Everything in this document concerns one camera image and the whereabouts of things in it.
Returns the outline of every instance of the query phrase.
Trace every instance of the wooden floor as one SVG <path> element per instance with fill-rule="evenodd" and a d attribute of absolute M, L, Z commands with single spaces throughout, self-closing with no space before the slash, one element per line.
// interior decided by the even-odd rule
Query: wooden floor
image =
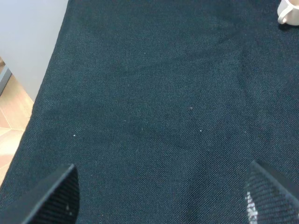
<path fill-rule="evenodd" d="M 31 98 L 12 75 L 0 95 L 0 185 L 30 119 L 32 106 Z"/>

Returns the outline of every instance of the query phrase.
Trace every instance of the woven fabric texture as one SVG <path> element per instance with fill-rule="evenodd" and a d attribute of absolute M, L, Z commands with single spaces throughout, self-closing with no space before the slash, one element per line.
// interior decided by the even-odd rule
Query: woven fabric texture
<path fill-rule="evenodd" d="M 70 0 L 0 210 L 62 164 L 78 224 L 247 223 L 254 159 L 299 181 L 299 30 L 278 0 Z"/>

